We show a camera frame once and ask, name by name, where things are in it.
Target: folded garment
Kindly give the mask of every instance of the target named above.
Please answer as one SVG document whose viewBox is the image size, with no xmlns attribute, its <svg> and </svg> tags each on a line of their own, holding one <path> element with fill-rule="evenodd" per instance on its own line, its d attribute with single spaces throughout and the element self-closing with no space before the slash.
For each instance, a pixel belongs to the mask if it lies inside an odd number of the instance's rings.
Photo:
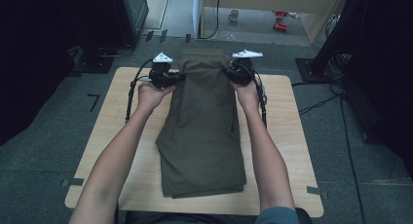
<svg viewBox="0 0 413 224">
<path fill-rule="evenodd" d="M 169 114 L 156 141 L 166 197 L 241 192 L 244 158 L 235 91 L 222 72 L 229 58 L 217 50 L 185 50 L 184 82 L 173 91 Z"/>
</svg>

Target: person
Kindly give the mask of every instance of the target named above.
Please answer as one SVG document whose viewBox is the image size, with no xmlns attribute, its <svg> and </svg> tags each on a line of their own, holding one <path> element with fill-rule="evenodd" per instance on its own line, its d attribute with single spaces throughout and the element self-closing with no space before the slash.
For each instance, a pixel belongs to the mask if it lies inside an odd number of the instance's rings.
<svg viewBox="0 0 413 224">
<path fill-rule="evenodd" d="M 285 162 L 261 120 L 255 84 L 231 85 L 244 110 L 251 141 L 260 201 L 255 223 L 299 223 Z M 97 158 L 69 223 L 113 223 L 144 126 L 163 97 L 173 90 L 156 89 L 150 83 L 139 85 L 136 109 Z"/>
</svg>

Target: hand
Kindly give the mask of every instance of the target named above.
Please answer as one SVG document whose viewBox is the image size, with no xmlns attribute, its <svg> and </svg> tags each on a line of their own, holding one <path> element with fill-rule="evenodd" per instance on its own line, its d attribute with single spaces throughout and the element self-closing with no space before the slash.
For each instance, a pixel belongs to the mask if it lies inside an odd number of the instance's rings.
<svg viewBox="0 0 413 224">
<path fill-rule="evenodd" d="M 258 92 L 253 81 L 249 82 L 246 86 L 242 86 L 230 81 L 232 87 L 237 92 L 238 101 L 243 107 L 244 111 L 253 111 L 259 108 Z"/>
<path fill-rule="evenodd" d="M 165 95 L 172 92 L 175 86 L 157 89 L 151 83 L 143 82 L 138 87 L 138 106 L 153 111 L 162 101 Z"/>
</svg>

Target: short sleeve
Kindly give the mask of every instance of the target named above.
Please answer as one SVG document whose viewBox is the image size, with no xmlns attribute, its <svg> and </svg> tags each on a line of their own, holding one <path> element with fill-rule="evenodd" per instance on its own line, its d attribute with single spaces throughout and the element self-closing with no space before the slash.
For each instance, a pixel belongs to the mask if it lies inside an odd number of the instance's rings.
<svg viewBox="0 0 413 224">
<path fill-rule="evenodd" d="M 255 224 L 300 224 L 297 213 L 289 207 L 269 207 L 261 211 Z"/>
</svg>

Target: white bracket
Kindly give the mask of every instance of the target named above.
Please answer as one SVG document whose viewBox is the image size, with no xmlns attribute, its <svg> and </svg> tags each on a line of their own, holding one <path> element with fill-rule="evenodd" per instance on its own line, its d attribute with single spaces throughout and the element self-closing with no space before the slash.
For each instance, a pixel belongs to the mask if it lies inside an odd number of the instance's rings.
<svg viewBox="0 0 413 224">
<path fill-rule="evenodd" d="M 263 55 L 262 53 L 251 52 L 248 50 L 244 50 L 243 52 L 233 54 L 233 57 L 258 57 L 258 56 L 263 56 Z"/>
<path fill-rule="evenodd" d="M 173 62 L 173 59 L 166 56 L 163 52 L 161 52 L 152 61 L 153 62 Z"/>
</svg>

